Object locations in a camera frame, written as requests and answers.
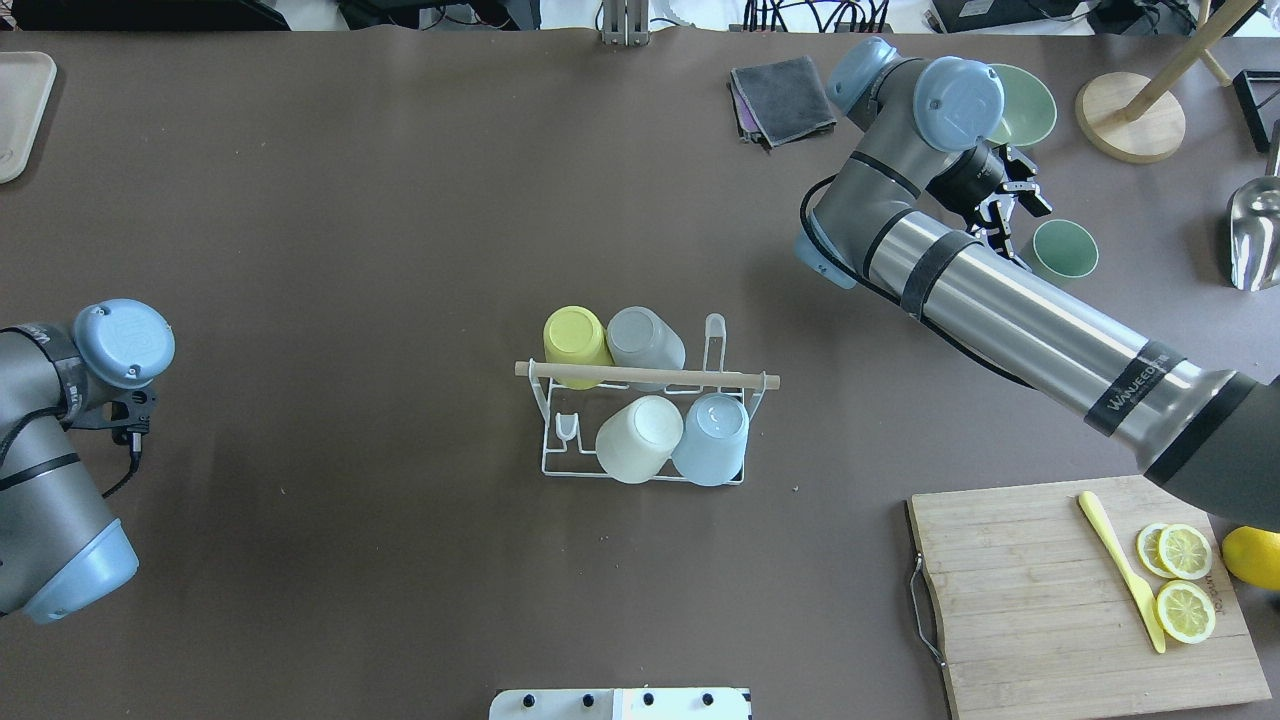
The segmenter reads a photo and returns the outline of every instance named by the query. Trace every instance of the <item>green bowl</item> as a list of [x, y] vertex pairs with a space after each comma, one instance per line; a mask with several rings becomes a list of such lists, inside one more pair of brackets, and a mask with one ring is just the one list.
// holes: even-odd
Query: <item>green bowl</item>
[[991, 133], [991, 141], [1027, 147], [1048, 137], [1057, 124], [1057, 105], [1044, 83], [1014, 65], [992, 64], [991, 68], [1005, 86], [1005, 114]]

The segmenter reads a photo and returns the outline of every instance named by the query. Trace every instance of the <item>round wooden base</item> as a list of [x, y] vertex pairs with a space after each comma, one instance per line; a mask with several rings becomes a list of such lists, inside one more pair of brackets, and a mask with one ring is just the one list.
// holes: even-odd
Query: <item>round wooden base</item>
[[1187, 135], [1187, 115], [1171, 92], [1161, 95], [1135, 120], [1120, 115], [1148, 82], [1134, 73], [1108, 73], [1089, 81], [1075, 96], [1075, 119], [1084, 137], [1125, 163], [1155, 163], [1172, 155]]

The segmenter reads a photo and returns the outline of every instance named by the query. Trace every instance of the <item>whole lemon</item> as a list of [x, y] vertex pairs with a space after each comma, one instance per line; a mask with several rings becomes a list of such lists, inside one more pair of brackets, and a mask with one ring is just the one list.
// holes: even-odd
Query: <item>whole lemon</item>
[[1280, 533], [1236, 528], [1222, 541], [1222, 562], [1233, 575], [1268, 591], [1280, 591]]

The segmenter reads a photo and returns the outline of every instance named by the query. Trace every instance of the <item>black band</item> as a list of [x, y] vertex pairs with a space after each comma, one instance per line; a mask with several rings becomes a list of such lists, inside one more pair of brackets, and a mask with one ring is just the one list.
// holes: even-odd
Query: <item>black band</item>
[[923, 318], [924, 304], [929, 300], [933, 284], [938, 282], [938, 278], [942, 277], [947, 265], [956, 259], [956, 255], [977, 242], [978, 238], [972, 234], [951, 231], [931, 245], [924, 251], [924, 255], [920, 255], [920, 259], [915, 263], [915, 268], [911, 269], [911, 274], [906, 278], [906, 284], [902, 287], [902, 297], [899, 301], [902, 310], [906, 310], [906, 314], [916, 320]]
[[1174, 442], [1169, 443], [1169, 447], [1160, 454], [1151, 468], [1147, 468], [1147, 471], [1143, 473], [1147, 479], [1157, 486], [1164, 486], [1169, 478], [1176, 475], [1183, 465], [1192, 459], [1192, 455], [1196, 455], [1196, 451], [1213, 434], [1213, 430], [1244, 402], [1244, 398], [1257, 384], [1239, 373], [1231, 375], [1222, 389], [1217, 391], [1217, 395], [1204, 404], [1204, 407], [1201, 407], [1201, 411], [1192, 418], [1183, 432], [1178, 433]]
[[1084, 415], [1084, 423], [1111, 437], [1142, 398], [1147, 397], [1147, 393], [1183, 360], [1187, 360], [1187, 356], [1172, 347], [1162, 342], [1147, 342], [1138, 351], [1138, 356], [1129, 361], [1120, 377], [1093, 404]]
[[858, 150], [854, 150], [854, 152], [849, 156], [849, 159], [850, 160], [858, 160], [859, 163], [867, 165], [868, 168], [876, 170], [877, 173], [879, 173], [879, 174], [887, 177], [888, 179], [896, 182], [897, 184], [902, 186], [902, 190], [910, 192], [911, 197], [914, 197], [916, 200], [920, 199], [920, 188], [915, 187], [915, 184], [911, 181], [906, 179], [906, 176], [904, 176], [902, 173], [895, 170], [893, 168], [890, 168], [884, 163], [881, 163], [876, 158], [872, 158], [870, 155], [868, 155], [865, 152], [860, 152]]
[[41, 462], [40, 465], [35, 465], [32, 468], [27, 468], [26, 470], [23, 470], [20, 473], [14, 473], [14, 474], [9, 475], [8, 478], [0, 480], [0, 492], [4, 492], [6, 489], [12, 488], [13, 486], [22, 484], [22, 483], [24, 483], [24, 482], [27, 482], [27, 480], [29, 480], [32, 478], [44, 475], [45, 473], [47, 473], [50, 470], [56, 470], [56, 469], [59, 469], [59, 468], [61, 468], [64, 465], [72, 465], [74, 462], [79, 462], [79, 455], [76, 455], [74, 452], [68, 452], [67, 455], [63, 455], [61, 457], [54, 457], [52, 460], [46, 460], [46, 461]]
[[864, 278], [872, 277], [872, 260], [876, 258], [876, 250], [879, 249], [879, 243], [884, 242], [884, 238], [888, 236], [890, 231], [893, 229], [893, 225], [896, 225], [899, 220], [910, 215], [914, 211], [915, 208], [908, 208], [906, 210], [897, 211], [892, 218], [888, 219], [887, 223], [884, 223], [884, 227], [881, 228], [881, 232], [876, 233], [876, 240], [872, 241], [870, 247], [867, 249], [867, 255], [863, 258]]
[[69, 428], [84, 402], [88, 400], [88, 370], [84, 368], [84, 359], [72, 341], [70, 334], [59, 325], [46, 323], [23, 323], [4, 328], [0, 332], [15, 332], [27, 336], [35, 342], [40, 351], [45, 354], [58, 372], [58, 382], [63, 387], [63, 405], [59, 420], [64, 428]]

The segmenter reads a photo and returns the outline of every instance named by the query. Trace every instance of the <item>wooden cutting board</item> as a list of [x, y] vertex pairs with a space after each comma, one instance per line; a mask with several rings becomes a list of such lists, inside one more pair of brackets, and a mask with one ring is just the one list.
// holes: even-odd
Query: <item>wooden cutting board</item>
[[[1134, 571], [1138, 530], [1185, 523], [1213, 546], [1197, 584], [1217, 628], [1199, 644], [1151, 647], [1138, 609], [1076, 496], [1092, 489]], [[916, 495], [943, 678], [956, 720], [1076, 720], [1267, 700], [1271, 691], [1203, 511], [1142, 477]]]

